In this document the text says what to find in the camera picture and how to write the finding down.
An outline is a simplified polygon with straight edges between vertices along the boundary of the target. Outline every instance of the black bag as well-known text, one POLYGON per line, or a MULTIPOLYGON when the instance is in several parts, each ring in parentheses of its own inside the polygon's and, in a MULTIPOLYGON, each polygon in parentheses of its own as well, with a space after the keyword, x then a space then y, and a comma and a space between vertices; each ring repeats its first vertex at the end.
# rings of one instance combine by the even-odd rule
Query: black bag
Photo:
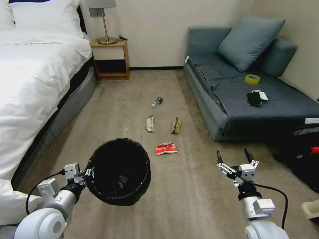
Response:
POLYGON ((87 187, 101 201, 131 206, 146 192, 151 182, 151 166, 142 145, 117 138, 102 144, 93 153, 86 169, 94 171, 87 187))
POLYGON ((301 181, 319 193, 319 124, 306 124, 277 145, 274 156, 285 163, 301 181))

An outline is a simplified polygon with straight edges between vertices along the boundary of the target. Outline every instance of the black phone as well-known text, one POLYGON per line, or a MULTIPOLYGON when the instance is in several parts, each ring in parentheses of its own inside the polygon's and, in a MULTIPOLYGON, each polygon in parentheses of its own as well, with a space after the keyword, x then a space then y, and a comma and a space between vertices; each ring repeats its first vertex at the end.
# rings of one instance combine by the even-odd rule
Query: black phone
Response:
POLYGON ((250 106, 257 106, 262 104, 262 100, 260 98, 259 92, 248 93, 246 97, 247 97, 248 105, 250 106))

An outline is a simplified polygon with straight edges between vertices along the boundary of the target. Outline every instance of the beige carpet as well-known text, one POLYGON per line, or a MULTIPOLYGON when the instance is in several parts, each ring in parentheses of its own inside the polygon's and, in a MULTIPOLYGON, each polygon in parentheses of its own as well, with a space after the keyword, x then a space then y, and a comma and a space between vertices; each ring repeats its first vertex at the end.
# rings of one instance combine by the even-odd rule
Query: beige carpet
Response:
MULTIPOLYGON (((38 162, 25 191, 65 164, 77 162, 83 169, 100 144, 117 137, 140 142, 148 152, 150 187, 131 207, 104 204, 85 189, 66 239, 244 238, 246 223, 238 191, 216 166, 217 149, 228 165, 246 163, 243 147, 261 162, 256 181, 288 195, 286 231, 290 238, 319 237, 319 227, 306 219, 300 207, 319 195, 275 161, 264 145, 213 142, 183 71, 133 71, 129 81, 100 82, 88 104, 38 162), (163 103, 152 109, 158 96, 163 103), (150 115, 154 115, 154 133, 145 130, 150 115), (176 116, 182 122, 180 135, 169 133, 176 116), (155 146, 168 141, 175 142, 178 153, 155 156, 155 146)), ((62 186, 63 177, 58 181, 62 186)), ((283 196, 259 191, 273 199, 277 206, 273 221, 280 225, 283 196)))

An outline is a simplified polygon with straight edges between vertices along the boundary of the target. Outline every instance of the lamp shade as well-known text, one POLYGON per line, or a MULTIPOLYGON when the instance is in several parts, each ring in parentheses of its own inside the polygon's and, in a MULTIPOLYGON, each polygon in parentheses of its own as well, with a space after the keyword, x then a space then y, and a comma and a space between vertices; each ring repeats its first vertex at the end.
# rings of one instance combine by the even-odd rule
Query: lamp shade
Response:
POLYGON ((113 8, 116 7, 115 0, 86 0, 89 8, 113 8))

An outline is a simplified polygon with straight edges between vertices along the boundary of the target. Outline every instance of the waste bin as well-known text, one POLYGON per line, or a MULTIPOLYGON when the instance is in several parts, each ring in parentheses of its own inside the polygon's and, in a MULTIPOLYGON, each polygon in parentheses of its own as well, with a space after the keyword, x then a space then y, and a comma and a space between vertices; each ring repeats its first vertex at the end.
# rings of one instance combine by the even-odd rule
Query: waste bin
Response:
POLYGON ((94 169, 87 187, 101 201, 120 206, 135 204, 151 182, 150 159, 141 144, 117 138, 98 147, 86 166, 94 169))

